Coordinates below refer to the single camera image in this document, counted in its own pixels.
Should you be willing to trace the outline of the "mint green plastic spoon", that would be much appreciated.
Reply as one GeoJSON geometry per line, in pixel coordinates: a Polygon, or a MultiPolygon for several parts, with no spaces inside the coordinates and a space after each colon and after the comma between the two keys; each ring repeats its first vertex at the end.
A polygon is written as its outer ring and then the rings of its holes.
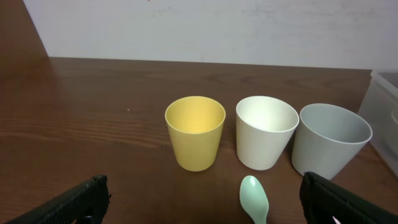
{"type": "Polygon", "coordinates": [[[264,188],[254,176],[247,175],[241,181],[239,201],[255,224],[267,223],[269,201],[264,188]]]}

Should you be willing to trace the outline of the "yellow plastic cup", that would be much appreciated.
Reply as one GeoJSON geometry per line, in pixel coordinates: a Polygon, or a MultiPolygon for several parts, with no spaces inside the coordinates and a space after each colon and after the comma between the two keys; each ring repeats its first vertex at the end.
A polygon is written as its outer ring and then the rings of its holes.
{"type": "Polygon", "coordinates": [[[187,96],[167,107],[165,121],[181,167],[199,172],[214,163],[225,118],[224,107],[205,96],[187,96]]]}

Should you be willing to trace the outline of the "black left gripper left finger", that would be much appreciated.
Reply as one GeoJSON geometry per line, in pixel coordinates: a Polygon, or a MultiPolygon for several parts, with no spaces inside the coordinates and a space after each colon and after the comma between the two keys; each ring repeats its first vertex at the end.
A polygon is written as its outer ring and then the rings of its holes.
{"type": "Polygon", "coordinates": [[[109,207],[106,175],[96,175],[9,223],[102,223],[109,207]]]}

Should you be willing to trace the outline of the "grey plastic cup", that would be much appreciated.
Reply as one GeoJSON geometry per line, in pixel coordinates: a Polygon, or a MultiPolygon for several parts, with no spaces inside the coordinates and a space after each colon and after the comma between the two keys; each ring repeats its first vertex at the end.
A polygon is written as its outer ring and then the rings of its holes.
{"type": "Polygon", "coordinates": [[[292,165],[304,175],[310,171],[330,180],[373,136],[371,126],[345,108],[314,103],[300,111],[292,150],[292,165]]]}

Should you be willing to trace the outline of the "white plastic cup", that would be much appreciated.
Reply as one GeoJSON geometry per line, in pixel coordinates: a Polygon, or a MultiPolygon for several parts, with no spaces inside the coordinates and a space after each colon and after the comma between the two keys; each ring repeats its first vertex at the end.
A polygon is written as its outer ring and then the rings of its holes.
{"type": "Polygon", "coordinates": [[[269,96],[250,96],[236,106],[238,159],[254,170],[274,166],[299,125],[297,111],[269,96]]]}

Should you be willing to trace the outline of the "clear plastic container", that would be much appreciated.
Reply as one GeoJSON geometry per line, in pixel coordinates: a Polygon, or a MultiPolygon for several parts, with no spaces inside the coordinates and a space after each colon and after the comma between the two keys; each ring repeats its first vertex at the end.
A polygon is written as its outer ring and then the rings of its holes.
{"type": "Polygon", "coordinates": [[[373,129],[371,144],[397,174],[397,70],[373,70],[358,114],[373,129]]]}

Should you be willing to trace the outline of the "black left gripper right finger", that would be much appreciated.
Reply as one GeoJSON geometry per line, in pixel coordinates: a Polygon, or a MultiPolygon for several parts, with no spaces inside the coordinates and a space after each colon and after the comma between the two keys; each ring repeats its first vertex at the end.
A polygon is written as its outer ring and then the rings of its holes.
{"type": "Polygon", "coordinates": [[[397,215],[368,202],[314,172],[306,172],[300,201],[307,223],[397,224],[397,215]]]}

